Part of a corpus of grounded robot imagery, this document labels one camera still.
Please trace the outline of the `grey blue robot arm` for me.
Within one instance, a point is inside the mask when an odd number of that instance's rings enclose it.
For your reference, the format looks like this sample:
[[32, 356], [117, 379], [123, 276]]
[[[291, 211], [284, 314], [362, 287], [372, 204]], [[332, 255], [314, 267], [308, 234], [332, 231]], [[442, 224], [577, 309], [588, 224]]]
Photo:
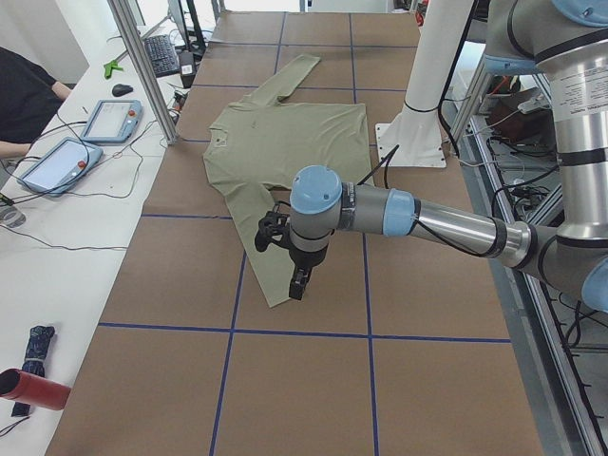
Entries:
[[603, 1], [493, 1], [485, 64], [495, 74], [543, 74], [546, 125], [507, 126], [508, 142], [542, 136], [560, 172], [562, 223], [463, 212], [395, 188], [342, 181], [328, 167], [294, 177], [288, 234], [299, 299], [337, 230], [414, 236], [473, 257], [495, 258], [589, 308], [607, 308], [607, 5]]

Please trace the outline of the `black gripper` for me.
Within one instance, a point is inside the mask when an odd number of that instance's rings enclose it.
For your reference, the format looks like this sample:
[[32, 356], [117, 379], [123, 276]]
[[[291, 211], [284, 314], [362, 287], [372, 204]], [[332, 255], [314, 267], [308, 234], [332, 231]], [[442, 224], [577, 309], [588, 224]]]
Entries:
[[310, 281], [313, 268], [321, 264], [327, 254], [328, 246], [308, 252], [292, 245], [289, 256], [294, 263], [294, 272], [289, 285], [289, 298], [301, 300]]

